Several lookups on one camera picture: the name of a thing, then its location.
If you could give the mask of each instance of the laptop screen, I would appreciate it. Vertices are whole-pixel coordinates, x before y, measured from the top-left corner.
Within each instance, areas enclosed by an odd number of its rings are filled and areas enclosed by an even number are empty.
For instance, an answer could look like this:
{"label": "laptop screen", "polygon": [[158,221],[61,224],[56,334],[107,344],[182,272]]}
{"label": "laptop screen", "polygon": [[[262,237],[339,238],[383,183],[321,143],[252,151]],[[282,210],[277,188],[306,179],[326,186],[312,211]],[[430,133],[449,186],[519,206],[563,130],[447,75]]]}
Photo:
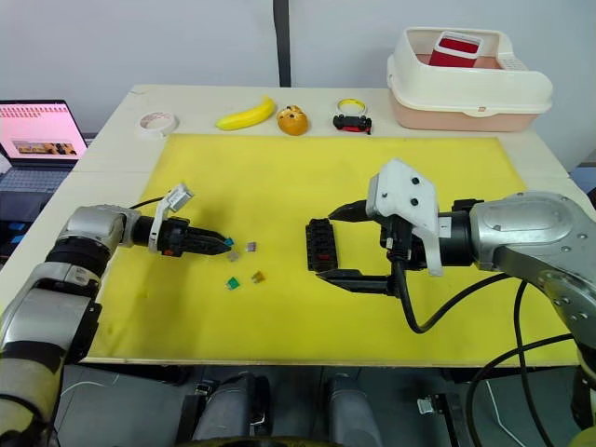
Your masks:
{"label": "laptop screen", "polygon": [[0,144],[11,162],[74,164],[87,150],[64,101],[0,102]]}

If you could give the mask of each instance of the yellow board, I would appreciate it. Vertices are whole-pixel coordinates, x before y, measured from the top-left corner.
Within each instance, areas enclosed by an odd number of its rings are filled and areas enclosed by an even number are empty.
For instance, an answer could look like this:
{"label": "yellow board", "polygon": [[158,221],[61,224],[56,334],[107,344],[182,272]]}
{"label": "yellow board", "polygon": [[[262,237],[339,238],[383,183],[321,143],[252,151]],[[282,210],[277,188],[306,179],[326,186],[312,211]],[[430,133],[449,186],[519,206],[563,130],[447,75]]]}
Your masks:
{"label": "yellow board", "polygon": [[[478,365],[514,346],[517,279],[469,296],[424,335],[401,305],[350,293],[306,269],[305,225],[363,199],[392,157],[435,183],[440,209],[458,198],[502,198],[524,184],[498,140],[294,138],[173,135],[143,199],[185,182],[196,196],[179,213],[191,225],[236,242],[226,254],[169,258],[146,248],[118,251],[102,294],[93,358],[269,363]],[[155,206],[143,208],[146,214]],[[334,223],[341,268],[386,274],[377,223]],[[245,252],[256,241],[257,251]],[[265,281],[251,282],[263,272]],[[419,320],[491,274],[451,267],[444,277],[408,274]],[[236,277],[240,287],[225,287]],[[526,342],[566,332],[549,301],[528,288],[521,309]],[[533,364],[576,362],[571,343],[537,349]]]}

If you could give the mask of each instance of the laptop keyboard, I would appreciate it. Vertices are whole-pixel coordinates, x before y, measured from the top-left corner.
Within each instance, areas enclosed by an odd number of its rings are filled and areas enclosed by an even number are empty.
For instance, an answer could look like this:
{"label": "laptop keyboard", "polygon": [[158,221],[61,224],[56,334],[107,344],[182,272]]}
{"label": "laptop keyboard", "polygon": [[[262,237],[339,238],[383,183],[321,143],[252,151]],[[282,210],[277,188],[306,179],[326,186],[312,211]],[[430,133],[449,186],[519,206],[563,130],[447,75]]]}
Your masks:
{"label": "laptop keyboard", "polygon": [[0,179],[0,191],[54,193],[67,175],[66,170],[11,169]]}

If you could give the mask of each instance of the laptop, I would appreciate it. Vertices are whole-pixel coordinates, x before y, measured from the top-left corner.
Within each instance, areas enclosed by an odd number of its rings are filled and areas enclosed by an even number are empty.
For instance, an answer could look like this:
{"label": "laptop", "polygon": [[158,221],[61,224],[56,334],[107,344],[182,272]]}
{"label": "laptop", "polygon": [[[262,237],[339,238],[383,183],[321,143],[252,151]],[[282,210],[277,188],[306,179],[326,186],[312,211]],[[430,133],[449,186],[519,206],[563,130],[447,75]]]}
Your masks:
{"label": "laptop", "polygon": [[54,193],[87,145],[65,101],[0,101],[0,193]]}

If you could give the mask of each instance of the tape roll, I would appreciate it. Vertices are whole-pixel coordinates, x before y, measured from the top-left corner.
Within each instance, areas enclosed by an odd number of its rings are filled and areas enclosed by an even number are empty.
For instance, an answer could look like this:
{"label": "tape roll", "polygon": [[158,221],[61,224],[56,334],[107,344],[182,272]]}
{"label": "tape roll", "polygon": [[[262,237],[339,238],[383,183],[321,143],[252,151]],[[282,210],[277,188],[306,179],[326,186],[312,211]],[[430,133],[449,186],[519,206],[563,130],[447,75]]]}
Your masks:
{"label": "tape roll", "polygon": [[337,103],[337,113],[346,116],[358,116],[366,114],[366,104],[354,98],[345,98]]}
{"label": "tape roll", "polygon": [[143,137],[164,138],[178,126],[176,115],[170,112],[152,112],[137,123],[137,130]]}

